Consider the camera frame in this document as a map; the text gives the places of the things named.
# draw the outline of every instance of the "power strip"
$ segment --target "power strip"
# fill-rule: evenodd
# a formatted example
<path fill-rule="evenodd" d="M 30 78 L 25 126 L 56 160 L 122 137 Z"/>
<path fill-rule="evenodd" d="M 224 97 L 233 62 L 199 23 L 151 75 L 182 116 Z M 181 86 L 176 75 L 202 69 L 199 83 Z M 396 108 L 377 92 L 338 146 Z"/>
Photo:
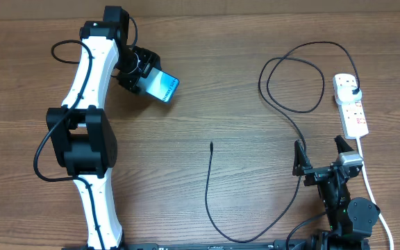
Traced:
<path fill-rule="evenodd" d="M 357 87 L 356 77 L 350 74 L 337 74 L 333 77 L 334 97 L 339 108 L 340 121 L 344 129 L 344 135 L 346 139 L 356 139 L 358 145 L 358 152 L 362 158 L 362 145 L 360 144 L 360 138 L 368 134 L 367 120 L 365 119 L 365 112 L 362 106 L 362 92 L 359 91 L 357 94 L 353 94 L 353 90 Z M 363 163 L 362 175 L 367 188 L 369 198 L 373 203 L 374 200 L 372 189 L 369 186 L 367 177 L 367 170 L 365 169 L 365 162 Z M 390 229 L 388 228 L 387 222 L 383 218 L 382 214 L 379 214 L 379 219 L 387 232 L 388 240 L 390 242 L 390 250 L 394 250 L 393 237 Z"/>

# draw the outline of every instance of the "white cable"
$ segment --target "white cable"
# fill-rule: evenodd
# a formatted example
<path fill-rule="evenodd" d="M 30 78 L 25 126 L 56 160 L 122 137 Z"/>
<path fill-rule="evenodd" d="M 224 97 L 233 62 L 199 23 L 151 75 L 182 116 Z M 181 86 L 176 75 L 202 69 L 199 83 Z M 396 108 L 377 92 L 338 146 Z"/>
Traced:
<path fill-rule="evenodd" d="M 363 153 L 362 153 L 362 146 L 360 145 L 360 138 L 359 137 L 356 138 L 356 144 L 358 145 L 358 152 L 359 152 L 360 157 L 364 158 Z M 372 200 L 372 202 L 374 204 L 376 204 L 376 200 L 374 200 L 374 197 L 373 197 L 372 189 L 369 186 L 368 177 L 367 177 L 367 170 L 365 169 L 365 161 L 362 161 L 362 164 L 364 165 L 363 168 L 362 168 L 362 175 L 364 176 L 365 187 L 367 188 L 369 198 Z M 388 228 L 387 222 L 385 222 L 385 219 L 383 218 L 382 214 L 379 214 L 379 219 L 382 222 L 383 228 L 387 232 L 388 241 L 390 242 L 390 250 L 394 250 L 392 232 Z"/>

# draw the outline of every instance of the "wooden tabletop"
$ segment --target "wooden tabletop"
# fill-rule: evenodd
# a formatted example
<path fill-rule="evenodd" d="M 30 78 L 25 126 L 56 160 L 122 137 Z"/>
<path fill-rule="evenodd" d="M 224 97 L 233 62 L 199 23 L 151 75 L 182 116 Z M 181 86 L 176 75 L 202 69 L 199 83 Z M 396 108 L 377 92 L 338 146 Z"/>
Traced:
<path fill-rule="evenodd" d="M 0 22 L 0 249 L 59 249 L 87 240 L 74 184 L 45 183 L 32 167 L 47 132 L 47 108 L 60 106 L 76 72 L 75 65 L 55 61 L 50 47 L 78 39 L 84 21 Z M 345 46 L 358 68 L 370 131 L 362 139 L 369 180 L 400 249 L 400 12 L 147 17 L 137 23 L 138 45 L 158 53 L 163 69 L 181 84 L 165 105 L 110 83 L 106 113 L 119 146 L 112 185 L 127 242 L 228 242 L 204 206 L 211 140 L 209 205 L 218 227 L 244 240 L 270 224 L 294 192 L 298 135 L 262 102 L 258 76 L 268 59 L 304 42 L 329 40 Z M 67 45 L 57 54 L 78 60 L 80 51 Z M 343 133 L 331 79 L 353 71 L 343 51 L 331 45 L 304 47 L 294 56 L 315 63 L 326 77 L 314 112 L 288 113 L 306 138 L 311 163 L 326 166 L 337 156 L 333 138 Z M 318 72 L 301 63 L 285 62 L 273 75 L 274 96 L 291 108 L 309 109 L 321 88 Z M 40 170 L 66 175 L 51 143 Z M 367 197 L 362 176 L 348 186 L 352 198 Z M 302 184 L 291 209 L 258 241 L 284 239 L 323 209 L 317 188 Z M 328 229 L 326 219 L 294 237 L 306 238 L 318 227 Z M 370 243 L 386 249 L 380 222 Z"/>

